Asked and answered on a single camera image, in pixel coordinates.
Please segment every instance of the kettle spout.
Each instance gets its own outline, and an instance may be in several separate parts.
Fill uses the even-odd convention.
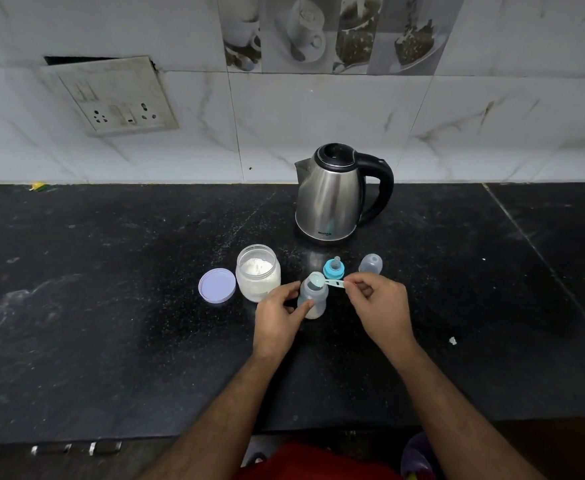
[[[305,179],[310,175],[310,158],[305,160],[299,160],[295,162],[295,168],[297,169],[297,181],[299,185],[304,183]]]

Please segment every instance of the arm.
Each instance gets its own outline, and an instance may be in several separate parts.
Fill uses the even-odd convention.
[[[450,480],[543,479],[470,404],[417,344],[406,287],[372,273],[345,278],[363,327],[401,375]]]
[[[286,299],[299,295],[299,284],[280,286],[257,305],[248,361],[192,428],[139,480],[227,480],[237,473],[272,375],[314,305],[309,300],[294,311],[283,306]]]

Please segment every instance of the wall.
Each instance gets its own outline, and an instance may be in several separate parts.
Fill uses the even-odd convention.
[[[585,0],[421,0],[449,32],[398,75],[396,1],[367,32],[369,63],[344,68],[340,0],[312,67],[277,58],[278,1],[255,0],[263,57],[244,72],[226,65],[243,36],[233,0],[0,0],[0,182],[293,182],[293,163],[332,141],[400,182],[585,180]],[[43,55],[149,55],[180,129],[86,136]]]

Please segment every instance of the yellow object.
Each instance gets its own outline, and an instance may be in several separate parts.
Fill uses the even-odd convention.
[[[44,184],[42,182],[35,182],[30,186],[30,190],[31,191],[35,191],[35,192],[39,192],[40,190],[43,190],[45,187],[47,187],[48,184]]]

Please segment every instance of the hand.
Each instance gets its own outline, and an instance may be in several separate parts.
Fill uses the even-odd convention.
[[[401,283],[374,273],[352,273],[344,278],[345,292],[364,330],[396,366],[418,350],[410,325],[408,293]]]
[[[300,284],[295,281],[279,286],[256,306],[253,355],[273,360],[279,365],[290,350],[301,322],[315,304],[314,300],[307,300],[296,310],[283,306],[287,299],[299,296]]]

